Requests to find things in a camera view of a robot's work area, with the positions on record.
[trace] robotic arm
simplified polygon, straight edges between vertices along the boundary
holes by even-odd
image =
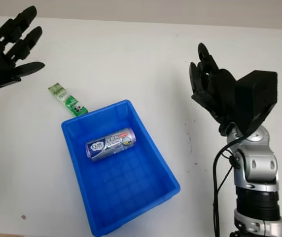
[[[9,19],[0,27],[0,88],[19,82],[21,77],[35,73],[45,66],[41,62],[32,62],[16,67],[16,62],[19,59],[24,60],[29,55],[42,34],[42,29],[38,26],[24,39],[20,39],[36,14],[34,6],[28,7],[15,19]],[[5,54],[5,46],[8,43],[14,45]]]
[[[219,132],[228,141],[213,164],[215,236],[220,236],[216,164],[230,148],[238,196],[234,211],[238,231],[230,237],[282,237],[277,160],[269,148],[269,133],[261,126],[277,102],[277,73],[253,71],[235,80],[228,70],[218,68],[202,43],[198,54],[198,65],[190,64],[192,99],[220,123]]]

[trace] table surface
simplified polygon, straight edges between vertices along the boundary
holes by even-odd
[[[47,90],[59,82],[90,110],[131,100],[181,186],[109,236],[212,236],[212,162],[226,139],[190,99],[199,42],[237,79],[278,72],[279,101],[264,125],[278,159],[282,215],[282,30],[47,18],[36,25],[43,36],[25,61],[46,67],[0,89],[0,233],[91,236],[61,130],[72,116]],[[219,162],[219,179],[228,168]],[[219,197],[221,236],[236,229],[235,198],[231,174]]]

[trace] blue tray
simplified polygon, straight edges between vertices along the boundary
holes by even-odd
[[[134,147],[91,162],[85,143],[130,127]],[[62,123],[92,234],[106,235],[180,191],[137,112],[124,100]]]

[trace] green snack packet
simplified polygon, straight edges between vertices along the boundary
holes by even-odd
[[[88,110],[78,102],[70,93],[68,93],[59,83],[48,88],[49,91],[61,101],[74,116],[80,116],[88,113]]]

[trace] wire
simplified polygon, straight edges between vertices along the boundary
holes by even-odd
[[[231,156],[233,155],[233,153],[232,153],[229,149],[226,149],[225,152],[230,153]],[[221,155],[222,155],[224,158],[227,158],[227,159],[230,158],[230,157],[226,156],[224,153],[222,153]]]
[[[221,150],[216,154],[216,156],[214,158],[212,173],[213,173],[213,195],[214,195],[214,197],[213,197],[213,228],[214,228],[215,237],[220,237],[218,187],[217,187],[217,180],[216,180],[216,165],[217,165],[217,162],[218,162],[220,156],[222,155],[222,153],[224,151],[226,151],[231,146],[239,143],[240,141],[244,140],[245,138],[246,138],[246,136],[243,136],[243,137],[240,137],[240,138],[228,143],[227,145],[225,145],[224,147],[221,148]]]
[[[223,178],[221,184],[219,185],[219,187],[218,187],[218,189],[217,189],[217,193],[218,193],[218,194],[219,194],[220,189],[221,189],[222,185],[224,184],[226,178],[227,178],[227,177],[229,176],[229,174],[231,173],[232,169],[233,169],[233,166],[230,167],[230,169],[228,170],[228,172],[227,172],[226,175],[224,176],[224,178]]]

